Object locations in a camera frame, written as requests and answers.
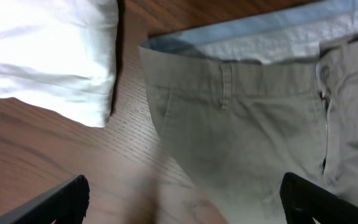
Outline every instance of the shorts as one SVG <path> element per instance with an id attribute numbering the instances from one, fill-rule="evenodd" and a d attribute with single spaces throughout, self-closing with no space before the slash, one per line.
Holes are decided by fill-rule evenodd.
<path id="1" fill-rule="evenodd" d="M 164 149 L 229 223 L 286 223 L 286 172 L 358 206 L 358 1 L 157 37 L 140 54 Z"/>

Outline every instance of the wood grain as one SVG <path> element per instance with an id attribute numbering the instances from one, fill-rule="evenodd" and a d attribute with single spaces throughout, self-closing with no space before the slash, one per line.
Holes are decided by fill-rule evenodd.
<path id="1" fill-rule="evenodd" d="M 84 174 L 91 187 L 85 223 L 225 223 L 175 161 L 151 122 L 137 45 L 148 35 L 228 21 L 307 0 L 125 0 L 117 42 L 114 113 L 104 129 L 0 99 L 0 215 Z"/>

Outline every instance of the folded white cloth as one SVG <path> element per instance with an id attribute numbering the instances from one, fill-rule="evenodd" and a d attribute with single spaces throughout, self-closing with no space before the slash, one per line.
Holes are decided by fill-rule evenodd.
<path id="1" fill-rule="evenodd" d="M 0 98 L 105 126 L 117 22 L 116 0 L 0 0 Z"/>

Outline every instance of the garment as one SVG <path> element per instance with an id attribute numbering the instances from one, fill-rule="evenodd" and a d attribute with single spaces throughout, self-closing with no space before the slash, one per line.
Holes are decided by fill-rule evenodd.
<path id="1" fill-rule="evenodd" d="M 0 0 L 0 98 L 105 126 L 117 10 L 115 0 Z"/>
<path id="2" fill-rule="evenodd" d="M 164 149 L 229 223 L 286 223 L 286 172 L 358 206 L 358 1 L 157 37 L 140 55 Z"/>

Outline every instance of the black object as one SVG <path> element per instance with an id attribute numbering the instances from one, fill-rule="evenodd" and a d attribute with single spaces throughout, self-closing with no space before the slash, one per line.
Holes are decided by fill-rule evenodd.
<path id="1" fill-rule="evenodd" d="M 358 224 L 358 207 L 293 173 L 280 189 L 288 224 Z"/>
<path id="2" fill-rule="evenodd" d="M 90 200 L 83 175 L 50 189 L 0 217 L 0 224 L 80 224 Z"/>

